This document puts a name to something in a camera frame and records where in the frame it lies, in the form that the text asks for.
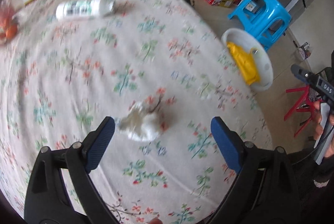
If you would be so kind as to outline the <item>right hand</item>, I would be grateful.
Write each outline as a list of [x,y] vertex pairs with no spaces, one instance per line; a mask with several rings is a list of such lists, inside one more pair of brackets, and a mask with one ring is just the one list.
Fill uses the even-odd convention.
[[319,111],[321,115],[320,125],[323,128],[323,132],[314,145],[314,161],[320,165],[333,138],[333,129],[330,122],[330,116],[333,114],[333,110],[332,107],[325,102],[318,101],[318,104],[319,108],[317,108],[317,111]]

